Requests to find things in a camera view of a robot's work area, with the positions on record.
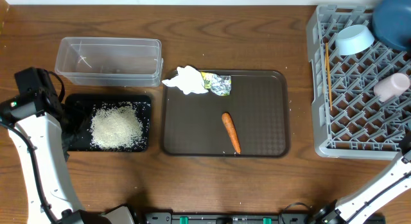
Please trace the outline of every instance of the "blue bowl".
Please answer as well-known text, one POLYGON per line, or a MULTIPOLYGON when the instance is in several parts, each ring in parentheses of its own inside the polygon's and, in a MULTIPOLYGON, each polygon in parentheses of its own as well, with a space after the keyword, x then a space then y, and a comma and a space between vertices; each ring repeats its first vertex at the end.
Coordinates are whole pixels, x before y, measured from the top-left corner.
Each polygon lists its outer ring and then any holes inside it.
POLYGON ((388 47, 411 51, 411 0, 383 0, 372 14, 372 29, 388 47))

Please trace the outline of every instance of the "white rice pile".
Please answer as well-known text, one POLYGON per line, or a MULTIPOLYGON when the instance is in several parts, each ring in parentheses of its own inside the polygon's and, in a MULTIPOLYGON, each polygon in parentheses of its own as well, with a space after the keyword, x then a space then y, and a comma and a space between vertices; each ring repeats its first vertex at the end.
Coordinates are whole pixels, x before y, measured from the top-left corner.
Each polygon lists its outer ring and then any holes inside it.
POLYGON ((91 120, 91 144, 101 149, 131 148, 141 140, 142 124, 131 103, 119 108, 101 108, 91 120))

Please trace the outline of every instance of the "white cup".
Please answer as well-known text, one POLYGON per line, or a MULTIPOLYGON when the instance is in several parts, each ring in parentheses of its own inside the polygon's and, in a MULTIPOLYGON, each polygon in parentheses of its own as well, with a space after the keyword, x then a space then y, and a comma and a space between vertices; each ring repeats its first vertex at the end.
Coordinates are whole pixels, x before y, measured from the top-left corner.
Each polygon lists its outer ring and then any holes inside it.
POLYGON ((380 97, 381 102, 386 102, 393 96, 401 95, 409 87, 410 79, 406 74, 394 73, 374 86, 374 94, 380 97))
POLYGON ((359 53, 374 42, 374 36, 364 25, 358 24, 344 28, 335 39, 335 46, 340 55, 353 55, 359 53))

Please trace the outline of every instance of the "wooden table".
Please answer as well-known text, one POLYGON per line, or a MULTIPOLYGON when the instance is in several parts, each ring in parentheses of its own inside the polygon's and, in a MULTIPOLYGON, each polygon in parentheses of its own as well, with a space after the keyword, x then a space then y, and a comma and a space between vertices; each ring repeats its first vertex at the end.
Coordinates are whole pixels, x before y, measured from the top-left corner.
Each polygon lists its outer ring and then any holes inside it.
MULTIPOLYGON (((175 212, 279 212, 293 202, 317 208, 348 195, 387 161, 319 157, 313 147, 313 80, 305 27, 314 6, 11 6, 0 36, 0 101, 18 94, 13 73, 54 71, 64 37, 159 39, 163 76, 177 66, 275 69, 288 83, 292 149, 282 159, 169 157, 159 148, 162 86, 84 87, 77 92, 148 94, 153 101, 145 153, 71 152, 67 166, 88 211, 129 202, 175 212)), ((27 198, 17 151, 0 130, 0 223, 24 223, 27 198)), ((411 220, 411 193, 380 212, 388 223, 411 220)))

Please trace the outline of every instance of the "white tissue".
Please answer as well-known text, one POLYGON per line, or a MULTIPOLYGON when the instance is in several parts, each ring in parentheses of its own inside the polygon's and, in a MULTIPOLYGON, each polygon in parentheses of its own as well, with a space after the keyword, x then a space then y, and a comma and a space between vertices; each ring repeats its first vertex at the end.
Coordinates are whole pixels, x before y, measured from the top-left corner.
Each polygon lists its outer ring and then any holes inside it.
POLYGON ((178 87, 185 95, 194 92, 196 94, 207 93, 204 88, 203 76, 194 67, 178 67, 178 75, 170 80, 163 80, 162 83, 167 87, 178 87))

